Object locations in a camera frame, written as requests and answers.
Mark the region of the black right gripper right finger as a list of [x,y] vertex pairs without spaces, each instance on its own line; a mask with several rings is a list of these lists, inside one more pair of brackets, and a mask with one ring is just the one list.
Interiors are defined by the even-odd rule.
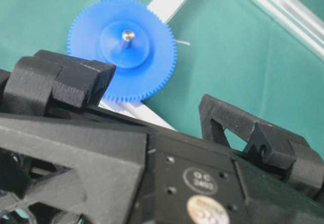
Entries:
[[281,171],[284,183],[323,203],[323,158],[303,136],[207,94],[199,116],[204,140],[229,147],[229,130],[246,143],[247,160]]

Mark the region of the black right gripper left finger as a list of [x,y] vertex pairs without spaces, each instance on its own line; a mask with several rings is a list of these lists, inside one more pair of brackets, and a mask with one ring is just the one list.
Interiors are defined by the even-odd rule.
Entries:
[[52,102],[98,106],[116,66],[47,50],[21,57],[5,82],[1,112],[44,116]]

